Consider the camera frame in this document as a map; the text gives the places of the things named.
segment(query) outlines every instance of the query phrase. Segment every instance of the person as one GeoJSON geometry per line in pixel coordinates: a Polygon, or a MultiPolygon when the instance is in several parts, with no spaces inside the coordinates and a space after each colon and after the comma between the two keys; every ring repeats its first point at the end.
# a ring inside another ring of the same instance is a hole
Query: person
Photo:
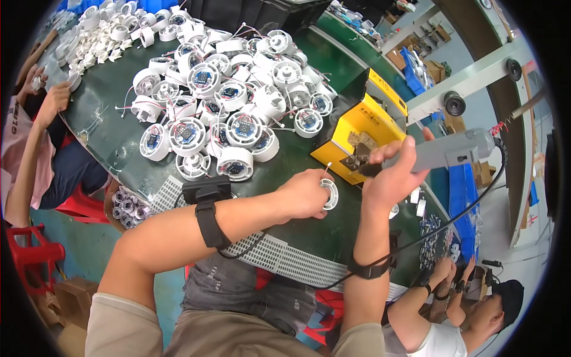
{"type": "Polygon", "coordinates": [[[67,109],[70,84],[59,83],[46,93],[43,71],[37,65],[30,69],[10,100],[2,130],[2,215],[15,227],[28,226],[30,207],[56,208],[79,184],[92,194],[110,181],[77,140],[62,148],[67,127],[58,112],[67,109]],[[35,77],[40,78],[40,89],[32,86],[35,77]],[[34,121],[28,112],[35,114],[34,121]]]}
{"type": "MultiPolygon", "coordinates": [[[[475,266],[472,257],[461,280],[466,283],[475,266]]],[[[494,334],[512,324],[521,310],[524,288],[517,280],[492,284],[492,294],[485,296],[466,314],[460,308],[462,293],[452,296],[442,324],[430,323],[419,314],[429,295],[436,292],[446,298],[456,265],[449,258],[439,259],[426,286],[412,287],[387,310],[390,326],[385,327],[387,356],[468,356],[494,334]]]]}
{"type": "MultiPolygon", "coordinates": [[[[433,138],[428,129],[425,136],[433,138]]],[[[411,173],[416,161],[412,137],[375,149],[369,161],[380,163],[398,151],[400,158],[393,167],[364,183],[353,248],[359,266],[389,253],[391,208],[428,174],[428,170],[411,173]]],[[[330,193],[319,185],[322,177],[333,180],[322,169],[310,169],[274,192],[217,201],[215,220],[230,242],[237,242],[291,219],[325,218],[323,206],[330,193]]],[[[183,311],[164,356],[319,356],[294,338],[315,309],[315,291],[279,276],[256,291],[253,267],[221,258],[206,246],[195,207],[156,214],[117,241],[93,295],[86,356],[161,355],[154,276],[195,262],[184,287],[183,311]]],[[[345,312],[335,356],[383,356],[384,305],[379,301],[387,299],[389,276],[383,267],[375,268],[378,276],[373,279],[357,274],[344,282],[345,312]]]]}

